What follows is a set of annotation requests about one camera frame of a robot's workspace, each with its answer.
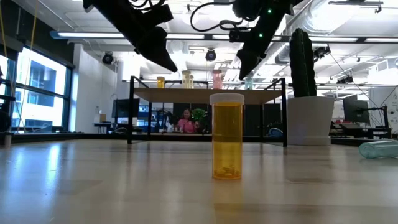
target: wooden shelf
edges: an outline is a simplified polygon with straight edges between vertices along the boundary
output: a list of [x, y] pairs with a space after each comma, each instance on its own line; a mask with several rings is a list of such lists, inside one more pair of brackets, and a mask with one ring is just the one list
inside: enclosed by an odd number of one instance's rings
[[215, 93], [239, 93], [244, 95], [245, 104], [260, 105], [282, 95], [276, 90], [206, 90], [171, 88], [135, 88], [134, 94], [154, 103], [209, 103]]

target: light fixture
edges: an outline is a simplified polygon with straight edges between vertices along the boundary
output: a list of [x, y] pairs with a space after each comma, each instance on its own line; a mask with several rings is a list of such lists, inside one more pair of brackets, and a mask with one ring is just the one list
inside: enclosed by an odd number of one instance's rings
[[121, 33], [96, 33], [96, 32], [57, 32], [60, 37], [65, 38], [98, 38], [98, 39], [124, 39]]
[[204, 39], [205, 35], [203, 34], [167, 34], [166, 39], [174, 40], [174, 39]]
[[313, 43], [312, 47], [327, 47], [328, 44]]
[[380, 6], [382, 1], [330, 1], [329, 5], [338, 6]]
[[200, 50], [200, 51], [205, 51], [206, 47], [201, 47], [201, 46], [189, 46], [189, 50]]
[[272, 38], [272, 41], [280, 41], [280, 40], [282, 40], [282, 37], [273, 37]]
[[[125, 39], [121, 33], [107, 32], [57, 32], [51, 31], [54, 39]], [[203, 34], [167, 34], [167, 39], [204, 39]]]
[[340, 42], [356, 42], [358, 38], [355, 37], [310, 37], [311, 41], [323, 43], [340, 43]]
[[213, 35], [213, 39], [216, 39], [216, 40], [229, 40], [229, 35]]
[[365, 42], [379, 42], [379, 43], [386, 43], [386, 42], [392, 42], [392, 43], [398, 43], [398, 37], [397, 38], [367, 38]]

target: black stand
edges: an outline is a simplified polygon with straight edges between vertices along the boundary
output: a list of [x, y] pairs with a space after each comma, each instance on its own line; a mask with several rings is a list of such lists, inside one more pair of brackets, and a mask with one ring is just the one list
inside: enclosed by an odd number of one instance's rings
[[381, 110], [383, 112], [383, 117], [384, 117], [384, 129], [387, 132], [388, 136], [391, 136], [391, 129], [389, 127], [389, 123], [388, 123], [388, 113], [387, 113], [387, 106], [382, 106], [380, 108], [368, 108], [368, 109], [359, 109], [358, 112], [359, 113], [363, 113], [364, 111], [375, 111], [375, 110]]

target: yellow jar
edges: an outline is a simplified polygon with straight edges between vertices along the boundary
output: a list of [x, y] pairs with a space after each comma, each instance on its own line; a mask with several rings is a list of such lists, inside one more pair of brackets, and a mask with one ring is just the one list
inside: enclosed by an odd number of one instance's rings
[[157, 77], [157, 87], [158, 88], [164, 88], [164, 77]]
[[213, 177], [242, 177], [244, 96], [218, 93], [210, 96], [213, 107]]

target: woman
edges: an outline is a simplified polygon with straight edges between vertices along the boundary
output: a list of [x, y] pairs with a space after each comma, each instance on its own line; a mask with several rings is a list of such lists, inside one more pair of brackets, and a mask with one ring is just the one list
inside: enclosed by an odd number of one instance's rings
[[189, 109], [185, 109], [177, 126], [182, 128], [183, 133], [195, 133], [197, 125], [197, 123], [192, 121], [191, 111]]

